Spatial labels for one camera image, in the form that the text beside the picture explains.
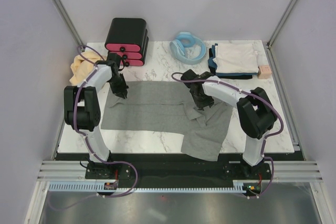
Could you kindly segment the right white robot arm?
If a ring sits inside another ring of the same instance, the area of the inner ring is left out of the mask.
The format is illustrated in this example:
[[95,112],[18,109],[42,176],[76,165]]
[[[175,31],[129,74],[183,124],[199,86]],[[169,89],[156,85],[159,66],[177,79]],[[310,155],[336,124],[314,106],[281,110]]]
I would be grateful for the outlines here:
[[191,69],[181,75],[181,82],[189,88],[198,111],[213,107],[216,99],[237,109],[246,134],[240,172],[245,178],[254,178],[264,162],[267,135],[278,120],[266,91],[260,87],[244,91],[210,72],[196,74]]

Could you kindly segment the black pink drawer box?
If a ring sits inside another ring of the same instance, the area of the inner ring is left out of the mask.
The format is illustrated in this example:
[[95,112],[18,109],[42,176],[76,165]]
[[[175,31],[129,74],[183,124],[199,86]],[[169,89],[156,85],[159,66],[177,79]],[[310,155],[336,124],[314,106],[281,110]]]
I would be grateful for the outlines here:
[[127,66],[145,64],[149,37],[147,23],[142,18],[114,18],[111,22],[105,49],[117,53]]

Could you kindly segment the grey t shirt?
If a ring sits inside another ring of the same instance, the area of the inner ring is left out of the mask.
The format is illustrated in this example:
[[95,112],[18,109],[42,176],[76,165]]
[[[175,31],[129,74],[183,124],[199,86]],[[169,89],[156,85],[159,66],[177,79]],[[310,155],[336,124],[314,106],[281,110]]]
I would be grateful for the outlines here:
[[189,89],[174,81],[131,81],[128,86],[126,99],[108,93],[102,129],[182,134],[182,153],[217,161],[232,106],[215,99],[212,107],[199,110]]

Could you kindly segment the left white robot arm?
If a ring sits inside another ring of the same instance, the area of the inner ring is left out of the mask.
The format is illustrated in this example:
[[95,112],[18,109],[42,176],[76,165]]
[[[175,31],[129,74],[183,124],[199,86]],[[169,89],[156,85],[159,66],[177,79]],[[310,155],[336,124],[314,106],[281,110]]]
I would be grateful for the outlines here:
[[93,70],[77,86],[64,89],[65,123],[84,140],[89,151],[86,179],[118,179],[122,164],[112,161],[111,152],[100,132],[101,110],[98,92],[108,83],[112,93],[126,99],[128,86],[124,79],[124,59],[116,53],[108,53],[106,60],[98,60]]

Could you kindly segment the yellow t shirt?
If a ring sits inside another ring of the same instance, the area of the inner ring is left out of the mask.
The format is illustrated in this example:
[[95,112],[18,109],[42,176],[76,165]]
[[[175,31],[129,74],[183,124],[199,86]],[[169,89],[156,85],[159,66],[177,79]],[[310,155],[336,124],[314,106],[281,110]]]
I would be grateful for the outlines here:
[[[98,60],[106,60],[106,56],[100,57],[97,53],[93,51],[83,52],[82,55],[89,61],[96,63]],[[70,66],[73,76],[70,78],[70,83],[72,86],[77,86],[81,84],[84,79],[95,70],[95,66],[83,59],[81,55],[77,55],[74,58],[73,63]]]

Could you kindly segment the light blue headphones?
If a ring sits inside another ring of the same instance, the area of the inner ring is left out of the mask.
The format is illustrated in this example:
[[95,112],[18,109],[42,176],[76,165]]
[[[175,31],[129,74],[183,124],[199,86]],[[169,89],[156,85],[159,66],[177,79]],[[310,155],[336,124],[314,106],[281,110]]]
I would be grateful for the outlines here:
[[[195,46],[200,48],[200,53],[198,56],[191,58],[187,53]],[[178,33],[174,40],[169,43],[169,48],[172,56],[176,60],[191,66],[201,63],[206,54],[206,46],[204,42],[187,31]]]

